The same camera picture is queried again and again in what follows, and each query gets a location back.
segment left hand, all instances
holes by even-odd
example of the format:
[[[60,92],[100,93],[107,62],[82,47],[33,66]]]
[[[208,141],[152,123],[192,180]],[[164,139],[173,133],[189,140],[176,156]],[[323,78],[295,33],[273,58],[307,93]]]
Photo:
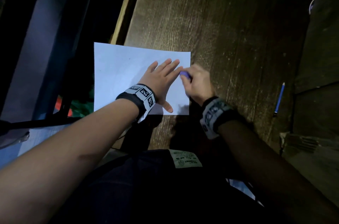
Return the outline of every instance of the left hand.
[[[148,67],[147,71],[138,82],[139,84],[149,86],[158,98],[157,103],[163,106],[169,113],[173,112],[173,108],[166,102],[166,95],[170,86],[183,69],[182,66],[175,69],[179,63],[180,61],[178,59],[174,62],[172,62],[171,59],[167,59],[158,66],[158,62],[155,61]]]

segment red object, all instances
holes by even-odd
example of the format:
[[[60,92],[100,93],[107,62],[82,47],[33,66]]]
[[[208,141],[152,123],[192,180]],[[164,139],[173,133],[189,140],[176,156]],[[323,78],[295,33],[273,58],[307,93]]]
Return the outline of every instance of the red object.
[[[57,102],[55,103],[55,108],[56,108],[58,111],[60,111],[60,108],[61,108],[61,102],[62,102],[62,99],[61,99],[60,96],[58,96]],[[68,111],[68,115],[67,115],[67,116],[68,116],[68,117],[72,117],[72,109],[70,109],[70,110]]]

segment dark clothing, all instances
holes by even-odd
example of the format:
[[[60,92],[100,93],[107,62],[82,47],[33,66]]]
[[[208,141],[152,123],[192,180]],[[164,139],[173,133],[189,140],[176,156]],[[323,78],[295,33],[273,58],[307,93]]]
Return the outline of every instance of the dark clothing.
[[[272,222],[264,207],[216,173],[176,169],[168,150],[127,155],[94,170],[50,222],[141,221]]]

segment hand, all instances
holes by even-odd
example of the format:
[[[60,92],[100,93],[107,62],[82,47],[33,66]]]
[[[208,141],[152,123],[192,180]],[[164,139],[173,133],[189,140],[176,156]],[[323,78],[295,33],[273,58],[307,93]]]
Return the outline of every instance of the hand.
[[[183,69],[183,71],[187,71],[192,76],[191,82],[184,75],[180,75],[185,92],[200,106],[202,106],[207,99],[215,95],[208,71],[204,70],[198,64],[193,64],[191,67]]]
[[[147,71],[138,82],[149,86],[158,98],[157,103],[163,106],[164,109],[170,113],[173,112],[173,108],[168,102],[166,102],[166,95],[168,89],[183,69],[183,67],[180,66],[175,70],[179,63],[180,61],[178,59],[174,62],[172,62],[171,59],[167,59],[164,63],[158,66],[158,62],[155,61],[148,67]]]

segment wristband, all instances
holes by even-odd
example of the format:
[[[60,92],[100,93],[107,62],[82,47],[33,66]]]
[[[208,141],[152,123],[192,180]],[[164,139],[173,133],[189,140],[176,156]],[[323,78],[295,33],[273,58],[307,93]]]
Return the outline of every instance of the wristband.
[[[116,99],[127,99],[133,102],[139,109],[138,123],[143,121],[154,107],[156,98],[152,89],[144,84],[136,84],[119,94]]]
[[[230,120],[239,119],[239,113],[232,109],[223,99],[216,96],[207,99],[202,105],[200,124],[208,139],[218,137],[218,127]]]

